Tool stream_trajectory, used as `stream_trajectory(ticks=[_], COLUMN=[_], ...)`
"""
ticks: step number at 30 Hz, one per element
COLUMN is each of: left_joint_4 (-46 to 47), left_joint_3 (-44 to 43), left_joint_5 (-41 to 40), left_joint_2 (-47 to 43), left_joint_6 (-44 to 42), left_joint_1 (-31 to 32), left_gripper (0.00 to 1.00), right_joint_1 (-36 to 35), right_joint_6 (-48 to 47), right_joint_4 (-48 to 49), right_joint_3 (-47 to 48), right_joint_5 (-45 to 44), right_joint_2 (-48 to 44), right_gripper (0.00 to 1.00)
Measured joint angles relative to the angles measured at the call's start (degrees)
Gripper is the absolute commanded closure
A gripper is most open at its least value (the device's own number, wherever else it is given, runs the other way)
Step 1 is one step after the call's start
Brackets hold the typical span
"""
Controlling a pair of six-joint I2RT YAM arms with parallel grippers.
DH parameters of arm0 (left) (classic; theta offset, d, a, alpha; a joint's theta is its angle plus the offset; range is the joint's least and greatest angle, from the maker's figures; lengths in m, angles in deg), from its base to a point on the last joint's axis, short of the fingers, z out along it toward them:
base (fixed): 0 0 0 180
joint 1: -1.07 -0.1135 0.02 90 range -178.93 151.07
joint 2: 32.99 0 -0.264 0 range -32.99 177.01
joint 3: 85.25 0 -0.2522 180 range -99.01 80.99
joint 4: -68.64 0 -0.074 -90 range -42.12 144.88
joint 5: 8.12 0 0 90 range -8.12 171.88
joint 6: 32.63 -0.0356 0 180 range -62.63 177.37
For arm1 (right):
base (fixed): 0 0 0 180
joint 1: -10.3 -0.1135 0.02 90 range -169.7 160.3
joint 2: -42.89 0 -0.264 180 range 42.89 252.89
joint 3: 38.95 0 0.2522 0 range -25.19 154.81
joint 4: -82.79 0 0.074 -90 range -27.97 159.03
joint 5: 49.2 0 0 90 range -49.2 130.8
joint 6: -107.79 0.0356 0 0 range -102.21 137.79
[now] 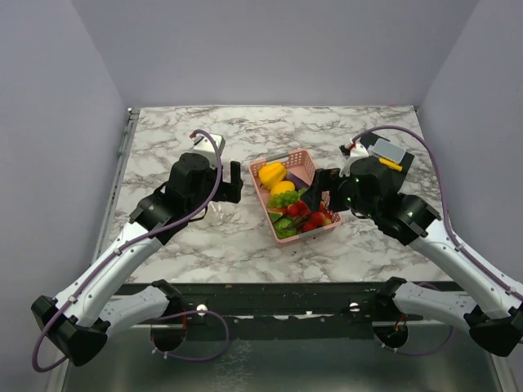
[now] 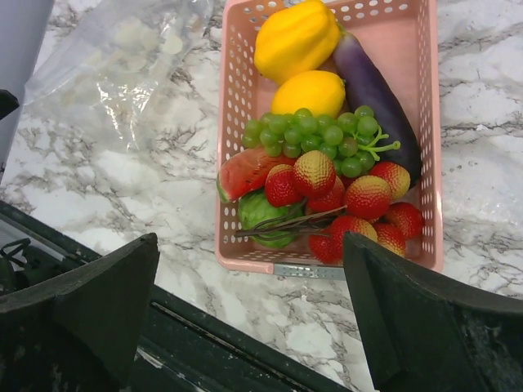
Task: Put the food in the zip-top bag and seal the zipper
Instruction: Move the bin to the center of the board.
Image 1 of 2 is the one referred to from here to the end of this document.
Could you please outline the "red cherry bunch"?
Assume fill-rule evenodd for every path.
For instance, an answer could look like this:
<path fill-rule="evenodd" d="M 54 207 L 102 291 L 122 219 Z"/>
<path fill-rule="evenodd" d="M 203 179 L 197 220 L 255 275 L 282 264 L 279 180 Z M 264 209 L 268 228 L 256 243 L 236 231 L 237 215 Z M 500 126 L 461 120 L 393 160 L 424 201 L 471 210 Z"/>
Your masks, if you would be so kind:
<path fill-rule="evenodd" d="M 324 202 L 320 203 L 320 209 L 317 212 L 312 212 L 303 201 L 298 200 L 296 203 L 287 206 L 286 217 L 289 217 L 292 221 L 290 227 L 301 233 L 333 223 L 332 215 Z"/>

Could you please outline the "green grape bunch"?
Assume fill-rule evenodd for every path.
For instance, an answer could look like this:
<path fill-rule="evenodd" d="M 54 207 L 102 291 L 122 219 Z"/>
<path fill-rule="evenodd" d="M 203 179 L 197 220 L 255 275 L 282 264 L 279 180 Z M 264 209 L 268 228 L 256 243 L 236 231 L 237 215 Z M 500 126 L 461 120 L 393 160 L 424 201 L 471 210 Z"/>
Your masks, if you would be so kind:
<path fill-rule="evenodd" d="M 278 194 L 269 198 L 266 206 L 268 208 L 285 209 L 291 204 L 295 204 L 298 199 L 306 192 L 306 189 L 287 191 L 284 194 Z"/>

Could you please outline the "clear zip top bag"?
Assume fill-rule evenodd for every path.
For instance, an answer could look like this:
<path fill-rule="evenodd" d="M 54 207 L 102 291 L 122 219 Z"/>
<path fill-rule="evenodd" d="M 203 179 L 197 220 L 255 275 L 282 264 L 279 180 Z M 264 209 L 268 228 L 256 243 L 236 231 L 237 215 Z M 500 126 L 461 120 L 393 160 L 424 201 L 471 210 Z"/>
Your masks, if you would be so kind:
<path fill-rule="evenodd" d="M 208 204 L 208 210 L 203 220 L 209 225 L 217 225 L 227 221 L 228 215 L 229 208 L 224 203 L 212 202 Z"/>

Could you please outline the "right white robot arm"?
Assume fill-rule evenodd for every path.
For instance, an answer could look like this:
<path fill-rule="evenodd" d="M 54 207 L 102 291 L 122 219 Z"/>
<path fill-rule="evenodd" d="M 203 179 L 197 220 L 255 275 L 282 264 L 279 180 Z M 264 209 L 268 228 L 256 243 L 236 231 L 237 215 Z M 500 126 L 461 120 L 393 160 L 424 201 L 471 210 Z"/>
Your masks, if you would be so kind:
<path fill-rule="evenodd" d="M 425 200 L 401 193 L 398 176 L 374 157 L 352 163 L 346 175 L 318 169 L 301 200 L 317 212 L 328 194 L 332 212 L 369 218 L 386 236 L 431 260 L 464 291 L 440 292 L 390 278 L 375 297 L 382 318 L 405 314 L 434 319 L 468 333 L 491 354 L 507 357 L 522 339 L 521 283 L 455 238 Z"/>

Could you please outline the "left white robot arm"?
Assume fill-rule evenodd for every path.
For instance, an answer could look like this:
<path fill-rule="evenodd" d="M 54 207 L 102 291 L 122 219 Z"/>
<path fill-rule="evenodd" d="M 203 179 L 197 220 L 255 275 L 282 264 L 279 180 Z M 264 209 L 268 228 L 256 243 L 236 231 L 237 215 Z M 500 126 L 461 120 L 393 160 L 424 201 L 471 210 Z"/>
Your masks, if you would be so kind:
<path fill-rule="evenodd" d="M 180 156 L 168 180 L 138 203 L 120 234 L 88 270 L 55 296 L 35 300 L 31 310 L 41 337 L 80 367 L 101 352 L 110 336 L 136 324 L 207 314 L 205 304 L 190 304 L 163 279 L 120 301 L 111 298 L 138 266 L 198 220 L 210 202 L 238 203 L 243 184 L 236 161 L 230 163 L 230 181 L 225 182 L 222 167 L 212 167 L 203 155 Z"/>

